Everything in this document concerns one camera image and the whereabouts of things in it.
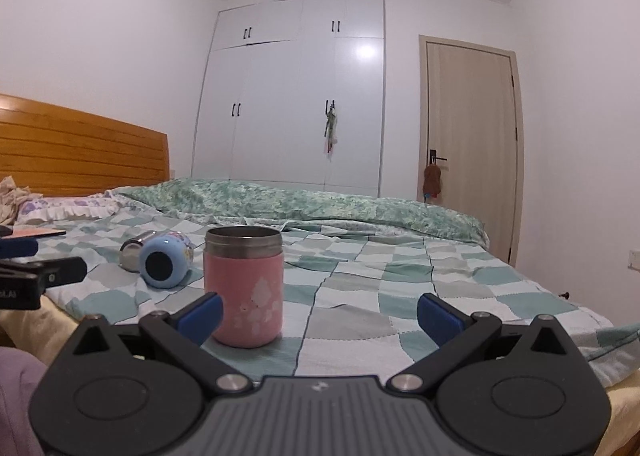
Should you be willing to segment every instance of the purple clothing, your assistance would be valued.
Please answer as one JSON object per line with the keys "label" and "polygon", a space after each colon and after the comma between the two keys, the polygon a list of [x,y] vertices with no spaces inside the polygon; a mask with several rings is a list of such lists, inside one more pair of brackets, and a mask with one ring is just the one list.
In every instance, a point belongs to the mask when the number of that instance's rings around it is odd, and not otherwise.
{"label": "purple clothing", "polygon": [[29,401],[46,370],[32,355],[0,347],[0,455],[43,455],[29,424]]}

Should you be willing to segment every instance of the wooden headboard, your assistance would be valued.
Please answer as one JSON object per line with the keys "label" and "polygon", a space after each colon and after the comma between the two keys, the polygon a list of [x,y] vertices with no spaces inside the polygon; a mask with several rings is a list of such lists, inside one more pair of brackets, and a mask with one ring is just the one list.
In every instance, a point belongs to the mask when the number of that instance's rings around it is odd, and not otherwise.
{"label": "wooden headboard", "polygon": [[0,179],[45,196],[86,196],[169,179],[166,135],[0,95]]}

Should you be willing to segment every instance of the pillow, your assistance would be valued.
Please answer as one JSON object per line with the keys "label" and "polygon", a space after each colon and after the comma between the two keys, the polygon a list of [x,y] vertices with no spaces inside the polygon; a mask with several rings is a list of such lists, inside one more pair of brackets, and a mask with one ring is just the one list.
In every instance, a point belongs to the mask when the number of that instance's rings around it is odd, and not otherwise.
{"label": "pillow", "polygon": [[57,220],[91,220],[112,216],[120,206],[114,198],[97,195],[77,198],[38,198],[20,206],[16,225],[38,225]]}

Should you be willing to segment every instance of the wall socket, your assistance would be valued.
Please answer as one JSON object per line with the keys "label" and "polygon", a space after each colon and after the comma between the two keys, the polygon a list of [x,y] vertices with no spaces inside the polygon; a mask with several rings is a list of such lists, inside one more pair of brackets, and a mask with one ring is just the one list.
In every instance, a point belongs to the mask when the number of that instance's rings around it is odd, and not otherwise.
{"label": "wall socket", "polygon": [[640,272],[640,250],[629,251],[629,268]]}

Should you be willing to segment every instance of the white logo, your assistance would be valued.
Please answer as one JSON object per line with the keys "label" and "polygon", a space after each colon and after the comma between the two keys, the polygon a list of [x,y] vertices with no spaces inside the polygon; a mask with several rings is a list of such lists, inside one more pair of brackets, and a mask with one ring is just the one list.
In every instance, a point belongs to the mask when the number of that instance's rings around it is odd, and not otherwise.
{"label": "white logo", "polygon": [[317,392],[323,392],[326,388],[329,387],[329,384],[320,380],[317,384],[311,386],[311,389]]}

